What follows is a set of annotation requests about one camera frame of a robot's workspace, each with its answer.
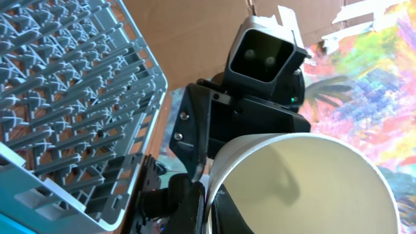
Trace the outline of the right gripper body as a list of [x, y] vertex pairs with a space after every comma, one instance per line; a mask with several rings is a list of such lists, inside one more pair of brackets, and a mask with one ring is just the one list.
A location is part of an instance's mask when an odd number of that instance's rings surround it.
[[214, 159], [226, 143], [243, 135], [308, 133], [311, 124], [298, 113], [293, 94], [305, 92], [304, 76], [296, 71], [278, 91], [289, 104], [274, 103], [230, 90], [205, 79], [185, 87], [169, 147], [197, 181], [208, 159]]

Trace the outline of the white paper cup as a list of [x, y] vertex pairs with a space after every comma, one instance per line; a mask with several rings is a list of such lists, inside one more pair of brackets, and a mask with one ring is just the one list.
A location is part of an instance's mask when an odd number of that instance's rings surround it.
[[400, 233], [393, 192], [356, 148], [313, 133], [237, 137], [209, 174], [204, 229], [221, 185], [254, 233]]

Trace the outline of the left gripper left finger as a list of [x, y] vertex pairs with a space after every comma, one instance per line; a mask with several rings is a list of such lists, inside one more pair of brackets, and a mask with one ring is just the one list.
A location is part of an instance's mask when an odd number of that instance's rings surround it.
[[153, 225], [164, 219], [161, 233], [201, 233], [205, 187], [188, 174], [175, 174], [163, 189], [161, 172], [152, 156], [144, 157], [129, 205], [129, 232], [151, 233]]

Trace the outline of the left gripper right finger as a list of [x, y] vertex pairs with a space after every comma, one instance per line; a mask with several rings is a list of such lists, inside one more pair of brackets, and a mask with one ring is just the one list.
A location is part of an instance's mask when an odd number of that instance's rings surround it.
[[212, 234], [254, 234], [230, 193], [221, 185], [211, 206]]

